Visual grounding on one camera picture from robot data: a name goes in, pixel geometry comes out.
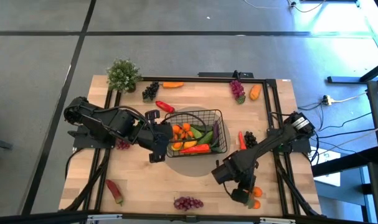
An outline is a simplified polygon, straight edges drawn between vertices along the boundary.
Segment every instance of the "yellow pepper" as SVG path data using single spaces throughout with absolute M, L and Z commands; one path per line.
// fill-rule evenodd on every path
M 183 144 L 183 148 L 184 148 L 184 149 L 188 149 L 188 148 L 190 148 L 190 147 L 195 146 L 196 144 L 197 144 L 197 141 L 189 141 L 189 142 L 185 142 L 185 143 Z

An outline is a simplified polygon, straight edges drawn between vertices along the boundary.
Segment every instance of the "plant pot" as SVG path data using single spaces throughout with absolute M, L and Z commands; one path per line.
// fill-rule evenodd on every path
M 133 85 L 133 88 L 129 88 L 126 92 L 133 93 L 136 90 L 136 84 Z

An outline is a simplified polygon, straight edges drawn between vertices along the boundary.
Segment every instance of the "grape bunch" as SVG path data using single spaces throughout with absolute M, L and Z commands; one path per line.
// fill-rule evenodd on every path
M 234 99 L 237 101 L 238 104 L 242 104 L 245 101 L 245 92 L 244 87 L 241 83 L 237 80 L 233 80 L 230 82 L 230 87 L 232 89 Z
M 116 142 L 116 148 L 117 149 L 129 149 L 131 145 L 127 142 L 124 142 L 123 140 L 121 139 L 118 139 L 117 142 Z
M 192 197 L 180 197 L 175 200 L 174 206 L 176 209 L 187 211 L 191 208 L 201 208 L 204 206 L 204 203 Z
M 143 96 L 143 102 L 148 103 L 155 99 L 158 88 L 158 81 L 154 81 L 152 84 L 150 84 L 150 86 L 147 86 L 145 91 L 141 93 Z
M 244 140 L 245 140 L 245 146 L 247 147 L 247 149 L 250 149 L 250 148 L 252 148 L 252 147 L 254 147 L 258 144 L 257 139 L 252 134 L 252 132 L 246 131 L 245 136 L 244 136 Z

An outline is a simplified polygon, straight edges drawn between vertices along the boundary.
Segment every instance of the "table leg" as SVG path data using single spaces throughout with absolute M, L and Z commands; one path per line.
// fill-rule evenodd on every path
M 339 159 L 333 159 L 322 164 L 312 166 L 313 177 L 333 174 L 346 169 L 366 166 L 368 162 L 378 163 L 378 147 L 363 150 Z

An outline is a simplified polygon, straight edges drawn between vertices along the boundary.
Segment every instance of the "gray circular mat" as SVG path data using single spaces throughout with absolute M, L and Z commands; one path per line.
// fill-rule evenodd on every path
M 183 108 L 177 112 L 185 111 L 197 111 L 197 110 L 208 110 L 201 107 L 189 107 Z M 176 172 L 186 175 L 189 177 L 201 177 L 210 174 L 213 169 L 216 168 L 216 160 L 222 161 L 229 155 L 230 149 L 230 134 L 227 129 L 227 125 L 224 122 L 224 130 L 226 135 L 227 151 L 220 154 L 212 155 L 199 155 L 199 156 L 187 156 L 187 157 L 168 157 L 166 156 L 166 164 Z

